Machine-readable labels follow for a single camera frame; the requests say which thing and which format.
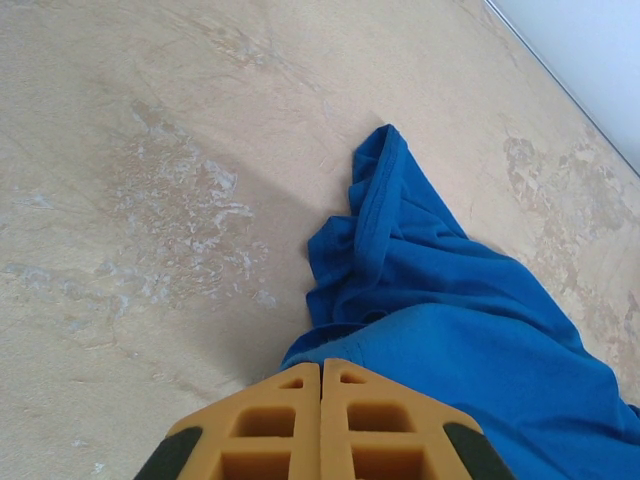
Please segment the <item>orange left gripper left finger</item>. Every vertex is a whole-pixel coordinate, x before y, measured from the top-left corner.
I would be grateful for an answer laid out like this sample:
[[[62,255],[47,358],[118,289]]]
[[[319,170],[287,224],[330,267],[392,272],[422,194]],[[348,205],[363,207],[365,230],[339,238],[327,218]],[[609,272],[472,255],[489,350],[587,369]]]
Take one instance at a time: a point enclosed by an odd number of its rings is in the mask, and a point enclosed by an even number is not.
[[[320,369],[303,363],[175,423],[133,480],[320,480]]]

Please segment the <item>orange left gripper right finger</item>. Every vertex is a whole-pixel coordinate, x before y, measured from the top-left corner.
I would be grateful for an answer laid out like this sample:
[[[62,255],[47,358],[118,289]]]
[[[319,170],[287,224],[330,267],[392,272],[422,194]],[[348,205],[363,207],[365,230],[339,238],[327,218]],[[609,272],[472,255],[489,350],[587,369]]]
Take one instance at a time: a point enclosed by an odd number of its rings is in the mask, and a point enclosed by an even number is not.
[[[515,480],[466,413],[341,359],[325,361],[322,480]]]

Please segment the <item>blue t-shirt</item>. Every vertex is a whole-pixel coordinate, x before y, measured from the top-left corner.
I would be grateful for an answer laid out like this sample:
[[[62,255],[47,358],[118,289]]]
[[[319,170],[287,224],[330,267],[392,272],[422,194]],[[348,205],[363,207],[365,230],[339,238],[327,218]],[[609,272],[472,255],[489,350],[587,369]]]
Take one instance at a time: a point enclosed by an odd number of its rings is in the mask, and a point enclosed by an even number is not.
[[[640,480],[640,408],[518,261],[467,237],[397,129],[355,151],[350,212],[309,240],[312,327],[283,363],[341,358],[459,409],[473,480]]]

